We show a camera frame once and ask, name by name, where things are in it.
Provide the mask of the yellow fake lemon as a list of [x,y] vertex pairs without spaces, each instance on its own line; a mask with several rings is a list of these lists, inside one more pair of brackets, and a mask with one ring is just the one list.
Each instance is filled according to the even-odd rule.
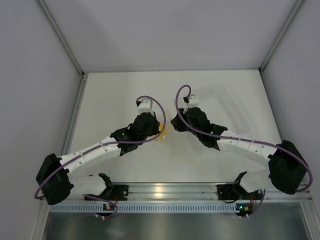
[[157,137],[157,141],[160,140],[164,140],[166,138],[166,134],[167,134],[167,128],[161,123],[159,125],[159,131],[160,131],[160,135]]

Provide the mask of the clear zip top bag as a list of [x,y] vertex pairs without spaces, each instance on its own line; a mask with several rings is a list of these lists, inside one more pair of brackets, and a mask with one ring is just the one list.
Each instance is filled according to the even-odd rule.
[[172,124],[169,122],[165,126],[161,123],[159,126],[159,130],[163,130],[159,137],[156,138],[156,142],[162,144],[168,144],[172,138],[174,137],[174,128]]

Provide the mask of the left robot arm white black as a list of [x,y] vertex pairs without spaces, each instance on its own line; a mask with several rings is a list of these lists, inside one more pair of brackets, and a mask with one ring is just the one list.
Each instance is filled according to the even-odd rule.
[[92,195],[109,199],[114,188],[110,177],[105,173],[89,175],[87,169],[135,151],[160,133],[159,126],[154,112],[143,112],[127,127],[88,148],[67,155],[52,153],[46,156],[35,178],[43,198],[51,206],[71,196]]

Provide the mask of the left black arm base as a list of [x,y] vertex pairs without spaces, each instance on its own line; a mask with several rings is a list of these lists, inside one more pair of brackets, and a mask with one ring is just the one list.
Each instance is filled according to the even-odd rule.
[[108,186],[99,197],[108,201],[127,201],[129,186],[126,184],[115,184]]

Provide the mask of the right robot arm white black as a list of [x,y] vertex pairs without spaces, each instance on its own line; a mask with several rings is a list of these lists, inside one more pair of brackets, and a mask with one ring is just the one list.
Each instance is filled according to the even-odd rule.
[[288,195],[302,191],[300,185],[308,165],[291,141],[273,144],[244,138],[225,126],[210,122],[199,107],[178,108],[170,123],[175,131],[192,134],[208,149],[232,153],[263,167],[258,171],[243,171],[237,176],[233,192],[238,198],[244,199],[262,189],[275,188]]

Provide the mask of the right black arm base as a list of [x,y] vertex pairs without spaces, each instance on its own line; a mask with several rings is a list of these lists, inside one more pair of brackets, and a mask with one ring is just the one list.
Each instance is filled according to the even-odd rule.
[[216,188],[220,201],[237,201],[240,199],[239,189],[236,184],[219,184]]

